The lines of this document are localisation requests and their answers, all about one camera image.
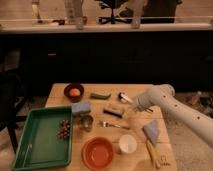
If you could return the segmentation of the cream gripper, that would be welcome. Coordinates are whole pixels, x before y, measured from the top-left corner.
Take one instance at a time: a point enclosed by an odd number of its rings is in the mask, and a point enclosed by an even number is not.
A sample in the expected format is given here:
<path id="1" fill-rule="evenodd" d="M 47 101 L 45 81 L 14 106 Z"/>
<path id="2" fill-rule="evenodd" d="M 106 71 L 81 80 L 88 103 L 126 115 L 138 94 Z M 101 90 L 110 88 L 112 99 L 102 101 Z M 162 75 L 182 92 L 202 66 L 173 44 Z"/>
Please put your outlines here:
<path id="1" fill-rule="evenodd" d="M 150 107 L 149 99 L 145 94 L 139 94 L 133 98 L 132 106 L 138 111 L 147 111 Z"/>

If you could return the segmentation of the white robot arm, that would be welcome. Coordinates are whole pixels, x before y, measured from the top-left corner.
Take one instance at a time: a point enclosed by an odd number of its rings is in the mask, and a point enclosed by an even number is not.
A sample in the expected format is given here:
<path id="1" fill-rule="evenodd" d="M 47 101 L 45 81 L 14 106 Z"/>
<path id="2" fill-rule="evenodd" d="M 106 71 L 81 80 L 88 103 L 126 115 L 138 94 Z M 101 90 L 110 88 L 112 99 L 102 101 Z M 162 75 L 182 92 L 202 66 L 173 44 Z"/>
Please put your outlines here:
<path id="1" fill-rule="evenodd" d="M 144 111 L 159 106 L 190 128 L 200 139 L 213 148 L 213 119 L 190 108 L 174 98 L 175 90 L 169 84 L 152 85 L 133 98 L 132 106 Z"/>

